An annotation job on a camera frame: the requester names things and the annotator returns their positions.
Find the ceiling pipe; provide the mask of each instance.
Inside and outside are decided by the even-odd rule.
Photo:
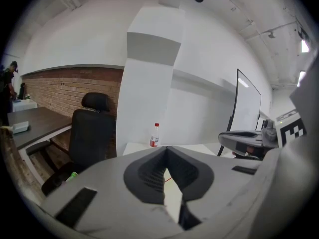
[[[248,11],[244,10],[243,8],[241,8],[240,6],[238,6],[237,4],[239,3],[238,1],[235,0],[229,0],[233,5],[235,5],[237,7],[237,9],[239,9],[239,11],[244,14],[244,16],[247,18],[248,22],[250,23],[250,25],[254,24],[254,21],[247,15]],[[265,43],[265,41],[263,40],[263,38],[261,38],[261,33],[259,32],[258,28],[256,27],[256,31],[258,33],[258,36],[260,36],[260,39],[262,40],[262,42],[264,43],[264,45],[266,46],[266,48],[269,50],[269,47],[267,46],[267,44]]]
[[[248,27],[251,27],[251,26],[254,26],[254,25],[255,25],[255,22],[252,21],[252,22],[250,22],[250,24],[249,24],[248,26],[246,26],[246,27],[244,27],[243,29],[239,30],[238,33],[241,33],[241,32],[243,32],[243,31],[245,31]]]
[[[271,39],[276,38],[276,35],[274,34],[275,30],[277,30],[279,28],[282,28],[284,26],[288,26],[288,25],[292,25],[292,24],[296,24],[296,23],[297,23],[296,21],[293,21],[293,22],[290,22],[290,23],[287,23],[287,24],[284,24],[284,25],[281,25],[281,26],[277,26],[275,28],[268,29],[267,31],[264,31],[262,33],[258,33],[258,34],[254,35],[254,36],[251,36],[251,37],[245,39],[245,41],[247,42],[247,41],[250,41],[252,39],[255,39],[256,37],[261,37],[261,35],[264,35],[264,34],[268,34],[268,36]]]

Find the bottle label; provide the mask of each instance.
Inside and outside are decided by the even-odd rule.
[[[150,146],[151,147],[157,147],[159,142],[158,137],[151,136]]]

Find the white ceiling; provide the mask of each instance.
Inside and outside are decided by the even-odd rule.
[[[275,88],[297,83],[304,54],[298,50],[301,39],[295,31],[294,0],[204,0],[202,4],[243,36]],[[61,0],[35,0],[19,23],[19,35],[30,40],[48,20],[66,9],[71,11],[74,8]],[[268,33],[260,34],[270,29],[275,29],[276,38],[269,38]]]

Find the ceiling light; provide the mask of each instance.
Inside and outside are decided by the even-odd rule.
[[[300,86],[300,81],[302,81],[302,79],[304,78],[305,75],[306,75],[305,71],[300,71],[297,87]]]
[[[305,40],[301,40],[301,52],[309,52],[308,45],[306,44]]]
[[[244,82],[242,79],[238,78],[238,81],[239,81],[245,88],[249,88],[249,86],[247,85],[247,83]]]

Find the desk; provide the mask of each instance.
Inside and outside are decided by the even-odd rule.
[[[21,159],[24,160],[31,173],[42,185],[44,183],[41,176],[35,170],[26,149],[30,146],[49,140],[50,138],[67,131],[71,128],[72,119],[45,107],[24,110],[21,112],[8,114],[9,125],[29,121],[28,131],[13,135],[13,141],[19,151]]]
[[[38,104],[31,99],[21,100],[21,102],[12,103],[12,112],[20,112],[28,109],[37,108]]]
[[[208,155],[214,155],[217,156],[215,153],[210,151],[204,144],[195,144],[195,145],[177,145],[179,147],[185,148],[185,149],[190,149],[193,151],[205,153]],[[124,150],[123,155],[129,155],[131,153],[145,150],[145,149],[150,149],[149,144],[142,144],[142,143],[132,143],[129,142],[126,145],[126,148]],[[233,158],[234,155],[231,153],[228,153],[225,155],[225,157],[228,158]],[[164,179],[165,179],[165,184],[164,184],[164,193],[165,193],[165,199],[164,199],[164,205],[166,206],[167,212],[171,215],[173,220],[178,223],[178,218],[179,218],[179,210],[180,210],[180,205],[181,205],[181,199],[182,199],[182,193],[179,190],[177,184],[174,182],[174,180],[171,179],[171,175],[166,169],[164,173]]]

